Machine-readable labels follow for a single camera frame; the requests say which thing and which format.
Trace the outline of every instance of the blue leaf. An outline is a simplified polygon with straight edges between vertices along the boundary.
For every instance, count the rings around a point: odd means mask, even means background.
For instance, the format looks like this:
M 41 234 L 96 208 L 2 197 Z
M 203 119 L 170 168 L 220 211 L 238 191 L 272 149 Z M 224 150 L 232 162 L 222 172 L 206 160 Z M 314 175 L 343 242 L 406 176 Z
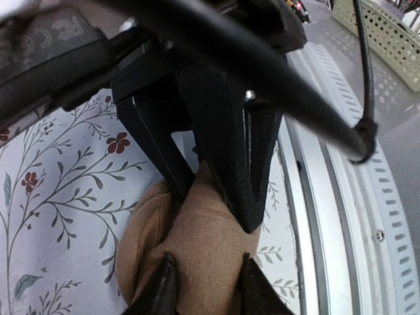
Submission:
M 18 283 L 16 283 L 16 286 L 14 287 L 14 298 L 19 301 L 25 290 L 33 286 L 35 282 L 41 278 L 42 277 L 33 276 L 31 274 L 24 274 L 20 277 Z
M 3 191 L 5 192 L 5 203 L 6 207 L 9 206 L 11 202 L 11 194 L 12 194 L 12 179 L 9 174 L 6 173 L 6 179 L 3 184 Z

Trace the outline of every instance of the brown fabric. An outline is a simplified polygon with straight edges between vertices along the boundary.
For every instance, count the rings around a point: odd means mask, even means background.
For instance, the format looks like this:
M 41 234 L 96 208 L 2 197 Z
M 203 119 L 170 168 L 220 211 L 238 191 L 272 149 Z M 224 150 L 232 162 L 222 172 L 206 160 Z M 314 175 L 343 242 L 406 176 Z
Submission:
M 178 266 L 180 315 L 239 315 L 243 254 L 255 255 L 259 230 L 252 235 L 242 230 L 216 192 L 205 163 L 178 209 L 165 182 L 139 203 L 117 252 L 116 273 L 125 301 L 131 304 L 140 295 L 169 252 Z

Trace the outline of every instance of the beige cloth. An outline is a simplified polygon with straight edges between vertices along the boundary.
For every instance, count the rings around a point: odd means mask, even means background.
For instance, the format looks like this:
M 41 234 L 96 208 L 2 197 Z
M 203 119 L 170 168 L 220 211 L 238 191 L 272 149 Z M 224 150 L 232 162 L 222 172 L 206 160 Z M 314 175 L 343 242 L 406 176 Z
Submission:
M 239 314 L 243 254 L 253 257 L 258 240 L 259 230 L 242 230 L 202 163 L 180 210 L 164 181 L 138 204 L 117 252 L 121 293 L 127 304 L 134 302 L 169 252 L 177 262 L 180 315 Z

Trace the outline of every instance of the gray surface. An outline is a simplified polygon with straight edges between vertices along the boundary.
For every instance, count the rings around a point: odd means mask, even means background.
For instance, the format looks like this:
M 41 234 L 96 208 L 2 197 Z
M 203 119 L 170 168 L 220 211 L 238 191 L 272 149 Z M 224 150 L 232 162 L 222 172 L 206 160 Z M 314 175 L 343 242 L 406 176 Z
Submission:
M 306 25 L 311 42 L 324 45 L 334 56 L 359 100 L 363 80 L 357 38 L 315 1 L 305 1 L 314 23 Z M 379 140 L 392 170 L 420 269 L 420 93 L 412 93 L 395 73 L 372 53 Z

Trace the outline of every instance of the brown sock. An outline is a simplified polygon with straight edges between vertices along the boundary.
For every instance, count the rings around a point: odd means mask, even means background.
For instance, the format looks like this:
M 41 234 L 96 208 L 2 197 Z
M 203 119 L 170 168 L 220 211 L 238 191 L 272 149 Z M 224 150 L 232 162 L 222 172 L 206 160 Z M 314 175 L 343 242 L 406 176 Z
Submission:
M 202 163 L 180 210 L 165 182 L 142 198 L 118 247 L 121 293 L 131 304 L 169 252 L 178 266 L 180 315 L 239 315 L 243 254 L 253 256 L 258 240 L 259 230 L 251 235 L 242 230 Z

